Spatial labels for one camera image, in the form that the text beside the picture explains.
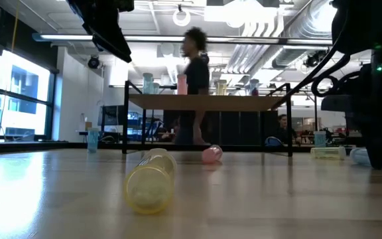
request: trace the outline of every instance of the light wood floor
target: light wood floor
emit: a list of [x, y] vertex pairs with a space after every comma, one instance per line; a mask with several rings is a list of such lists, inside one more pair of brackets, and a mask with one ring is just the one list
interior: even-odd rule
[[0, 155], [0, 238], [382, 238], [382, 171], [307, 154], [225, 153], [219, 167], [172, 154], [174, 202], [152, 216], [121, 194], [141, 152]]

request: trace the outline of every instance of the man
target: man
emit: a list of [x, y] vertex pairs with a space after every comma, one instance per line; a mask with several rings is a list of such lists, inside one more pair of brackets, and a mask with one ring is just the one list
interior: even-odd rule
[[[209, 68], [204, 60], [200, 58], [200, 52], [206, 51], [206, 41], [206, 34], [199, 28], [193, 27], [185, 33], [182, 50], [185, 56], [190, 59], [190, 63], [185, 70], [188, 94], [209, 94]], [[204, 112], [181, 112], [175, 144], [205, 144], [200, 129], [203, 118]]]
[[[283, 143], [287, 143], [287, 139], [288, 139], [288, 133], [287, 133], [288, 122], [287, 122], [286, 116], [287, 116], [286, 114], [282, 114], [278, 116], [279, 128], [275, 136], [277, 139], [281, 140], [281, 142]], [[296, 139], [297, 143], [300, 142], [300, 138], [297, 137], [297, 133], [295, 132], [295, 130], [291, 129], [291, 134], [292, 134], [292, 137]]]

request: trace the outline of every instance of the shelf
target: shelf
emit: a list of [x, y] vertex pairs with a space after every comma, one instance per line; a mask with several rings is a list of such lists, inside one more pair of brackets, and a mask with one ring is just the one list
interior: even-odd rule
[[202, 110], [221, 112], [263, 112], [282, 97], [200, 96], [130, 94], [129, 100], [146, 110]]

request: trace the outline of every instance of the window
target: window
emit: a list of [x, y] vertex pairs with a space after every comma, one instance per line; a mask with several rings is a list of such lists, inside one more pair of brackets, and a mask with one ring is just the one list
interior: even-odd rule
[[0, 56], [0, 135], [45, 135], [51, 73], [11, 52]]

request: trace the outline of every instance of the yellow plastic cup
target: yellow plastic cup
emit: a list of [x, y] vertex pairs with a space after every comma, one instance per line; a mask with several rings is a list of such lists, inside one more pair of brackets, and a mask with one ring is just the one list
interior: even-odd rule
[[176, 161], [165, 149], [152, 149], [127, 175], [123, 194], [141, 214], [163, 211], [173, 198]]

